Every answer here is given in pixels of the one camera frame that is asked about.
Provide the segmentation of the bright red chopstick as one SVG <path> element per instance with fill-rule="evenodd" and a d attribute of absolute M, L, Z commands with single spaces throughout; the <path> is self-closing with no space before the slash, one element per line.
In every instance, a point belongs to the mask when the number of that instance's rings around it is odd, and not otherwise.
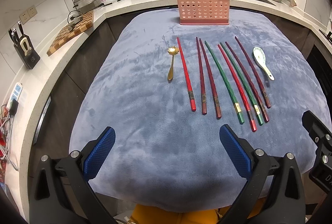
<path fill-rule="evenodd" d="M 181 55 L 181 61 L 182 61 L 184 75 L 185 75 L 185 80 L 186 80 L 186 86 L 187 86 L 188 96 L 189 96 L 189 100 L 190 100 L 191 111 L 196 111 L 196 103 L 195 103 L 194 93 L 193 93 L 193 90 L 192 90 L 191 81 L 190 81 L 190 77 L 189 77 L 189 74 L 188 74 L 188 69 L 187 69 L 185 57 L 184 57 L 183 50 L 182 50 L 182 47 L 181 47 L 181 42 L 180 42 L 180 39 L 178 37 L 177 37 L 177 43 L 178 43 L 179 52 L 180 52 L 180 55 Z"/>
<path fill-rule="evenodd" d="M 256 132 L 257 131 L 257 125 L 255 123 L 255 120 L 254 120 L 254 117 L 253 117 L 253 114 L 252 114 L 252 111 L 251 111 L 251 108 L 250 108 L 250 105 L 249 105 L 249 102 L 247 100 L 247 97 L 245 95 L 245 92 L 243 90 L 243 87 L 237 77 L 237 74 L 236 72 L 234 71 L 234 68 L 232 66 L 232 63 L 230 62 L 230 60 L 228 59 L 228 56 L 226 55 L 226 53 L 224 52 L 223 48 L 221 47 L 220 44 L 218 44 L 218 48 L 221 52 L 221 54 L 223 55 L 225 61 L 226 61 L 226 64 L 232 74 L 232 77 L 233 77 L 233 80 L 235 81 L 236 83 L 236 86 L 237 86 L 237 89 L 239 91 L 239 94 L 241 96 L 241 99 L 243 101 L 243 104 L 244 104 L 244 107 L 245 107 L 245 110 L 247 112 L 247 115 L 248 115 L 248 118 L 249 118 L 249 123 L 250 123 L 250 126 L 251 126 L 251 130 L 253 132 Z"/>

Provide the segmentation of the green chopstick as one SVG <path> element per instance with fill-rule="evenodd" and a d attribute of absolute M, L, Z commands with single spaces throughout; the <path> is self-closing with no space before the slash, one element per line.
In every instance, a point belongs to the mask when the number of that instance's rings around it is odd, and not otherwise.
<path fill-rule="evenodd" d="M 255 113 L 255 116 L 257 117 L 258 124 L 260 126 L 263 125 L 264 124 L 263 115 L 259 109 L 257 100 L 251 90 L 251 87 L 249 86 L 249 84 L 247 82 L 247 79 L 244 76 L 244 73 L 243 73 L 241 67 L 239 65 L 237 65 L 237 63 L 233 59 L 232 55 L 230 54 L 231 50 L 229 48 L 227 48 L 227 43 L 225 43 L 225 44 L 220 43 L 220 46 L 221 46 L 221 49 L 226 53 L 229 61 L 232 63 L 232 67 L 235 69 L 237 76 L 241 80 L 242 86 L 245 89 L 247 96 L 249 97 L 252 108 L 254 109 L 254 113 Z"/>
<path fill-rule="evenodd" d="M 224 70 L 222 69 L 222 67 L 221 67 L 221 65 L 220 65 L 220 63 L 219 63 L 219 61 L 218 61 L 215 53 L 213 52 L 213 50 L 211 49 L 210 45 L 208 44 L 208 42 L 204 41 L 204 44 L 207 47 L 209 53 L 211 54 L 211 56 L 212 56 L 212 58 L 213 58 L 213 60 L 214 60 L 214 62 L 216 64 L 216 67 L 218 68 L 218 71 L 219 71 L 219 73 L 220 73 L 220 75 L 221 75 L 221 77 L 222 77 L 222 79 L 224 81 L 224 84 L 225 84 L 225 86 L 227 88 L 228 94 L 229 94 L 230 99 L 232 101 L 232 104 L 234 106 L 234 109 L 235 109 L 237 118 L 239 120 L 239 123 L 240 124 L 244 124 L 245 120 L 244 120 L 243 112 L 242 112 L 242 110 L 241 110 L 241 108 L 239 106 L 239 103 L 238 103 L 237 98 L 235 96 L 235 93 L 234 93 L 234 91 L 233 91 L 233 89 L 232 89 L 232 87 L 231 87 L 231 85 L 230 85 L 230 83 L 228 81 L 227 76 L 226 76 Z"/>

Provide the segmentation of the white power strip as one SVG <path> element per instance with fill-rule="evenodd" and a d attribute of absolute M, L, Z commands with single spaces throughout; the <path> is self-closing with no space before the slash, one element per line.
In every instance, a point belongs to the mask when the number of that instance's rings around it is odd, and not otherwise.
<path fill-rule="evenodd" d="M 21 95 L 21 92 L 22 92 L 22 84 L 17 82 L 10 94 L 10 97 L 9 97 L 9 100 L 7 102 L 7 105 L 6 105 L 6 109 L 9 110 L 11 108 L 11 105 L 12 105 L 12 102 L 13 100 L 16 100 L 18 101 L 20 95 Z"/>

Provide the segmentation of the white ceramic soup spoon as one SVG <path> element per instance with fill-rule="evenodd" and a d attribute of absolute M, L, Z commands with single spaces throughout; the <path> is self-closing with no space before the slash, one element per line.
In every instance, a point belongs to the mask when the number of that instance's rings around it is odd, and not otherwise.
<path fill-rule="evenodd" d="M 253 48 L 253 56 L 258 66 L 266 73 L 270 80 L 275 80 L 273 74 L 266 65 L 266 55 L 260 47 Z"/>

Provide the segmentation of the grey-blue plush table cloth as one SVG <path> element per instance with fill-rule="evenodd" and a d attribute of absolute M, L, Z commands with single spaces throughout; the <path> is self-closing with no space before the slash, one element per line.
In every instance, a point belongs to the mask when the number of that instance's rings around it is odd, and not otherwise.
<path fill-rule="evenodd" d="M 81 150 L 108 126 L 115 144 L 98 175 L 90 181 L 95 192 L 174 212 L 215 209 L 233 203 L 245 184 L 221 144 L 224 124 L 254 148 L 267 154 L 292 153 L 301 173 L 312 168 L 316 147 L 302 126 L 305 111 L 331 127 L 330 111 L 320 84 L 301 52 L 264 15 L 231 10 L 227 26 L 183 26 L 177 9 L 142 13 L 123 29 L 93 80 L 71 133 L 70 151 Z M 271 108 L 269 122 L 253 132 L 240 124 L 224 81 L 209 53 L 215 53 L 234 91 L 237 86 L 218 44 L 229 43 L 242 64 L 258 46 L 266 54 L 275 80 L 266 83 Z M 167 76 L 178 47 L 185 57 L 196 111 L 191 111 L 180 52 L 173 79 Z M 222 112 L 216 110 L 200 47 L 207 114 L 202 115 L 196 37 L 201 38 Z"/>

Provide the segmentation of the black knife block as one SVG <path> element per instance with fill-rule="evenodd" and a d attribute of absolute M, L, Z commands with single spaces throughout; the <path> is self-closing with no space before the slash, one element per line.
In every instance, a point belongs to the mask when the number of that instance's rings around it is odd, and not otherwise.
<path fill-rule="evenodd" d="M 17 25 L 21 36 L 18 36 L 15 28 L 9 29 L 9 36 L 13 41 L 14 49 L 24 63 L 25 67 L 27 69 L 33 69 L 40 60 L 40 56 L 35 51 L 29 36 L 24 33 L 20 20 L 17 22 Z"/>

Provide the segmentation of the checkered wooden cutting board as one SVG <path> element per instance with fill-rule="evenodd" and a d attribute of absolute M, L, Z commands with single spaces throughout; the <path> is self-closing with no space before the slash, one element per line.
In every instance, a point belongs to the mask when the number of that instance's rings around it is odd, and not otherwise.
<path fill-rule="evenodd" d="M 62 30 L 60 30 L 60 32 L 50 45 L 47 51 L 47 55 L 51 56 L 68 41 L 91 28 L 93 26 L 93 21 L 94 12 L 93 10 L 91 10 L 83 15 L 83 20 L 76 24 L 73 29 L 71 29 L 71 26 L 69 24 L 67 24 L 65 27 L 62 28 Z"/>

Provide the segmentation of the gold flower spoon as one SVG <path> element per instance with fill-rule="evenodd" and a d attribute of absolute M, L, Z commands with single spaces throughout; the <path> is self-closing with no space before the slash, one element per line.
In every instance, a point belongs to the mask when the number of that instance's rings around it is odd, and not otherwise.
<path fill-rule="evenodd" d="M 171 55 L 172 61 L 171 61 L 171 66 L 170 66 L 170 69 L 168 72 L 167 80 L 168 80 L 168 82 L 171 82 L 173 79 L 175 55 L 177 55 L 177 53 L 179 53 L 179 48 L 176 46 L 169 47 L 168 53 Z"/>

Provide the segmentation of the stainless steamer pot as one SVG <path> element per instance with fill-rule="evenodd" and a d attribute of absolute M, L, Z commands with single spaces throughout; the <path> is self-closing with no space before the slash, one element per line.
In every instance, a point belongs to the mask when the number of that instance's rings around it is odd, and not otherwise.
<path fill-rule="evenodd" d="M 100 0 L 72 0 L 74 8 L 85 14 L 101 5 Z"/>

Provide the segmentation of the pink perforated utensil holder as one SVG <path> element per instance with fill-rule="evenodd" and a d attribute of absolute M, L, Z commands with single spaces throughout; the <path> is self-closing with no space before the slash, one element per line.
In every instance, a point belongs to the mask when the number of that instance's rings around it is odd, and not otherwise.
<path fill-rule="evenodd" d="M 181 25 L 229 25 L 230 0 L 177 0 Z"/>

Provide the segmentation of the wall power socket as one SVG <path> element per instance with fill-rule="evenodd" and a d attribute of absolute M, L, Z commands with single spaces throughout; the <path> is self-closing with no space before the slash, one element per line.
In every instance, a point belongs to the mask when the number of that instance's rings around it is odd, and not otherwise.
<path fill-rule="evenodd" d="M 32 5 L 31 7 L 29 7 L 27 10 L 25 10 L 19 15 L 19 19 L 22 24 L 25 24 L 36 14 L 37 14 L 37 9 L 34 5 Z"/>

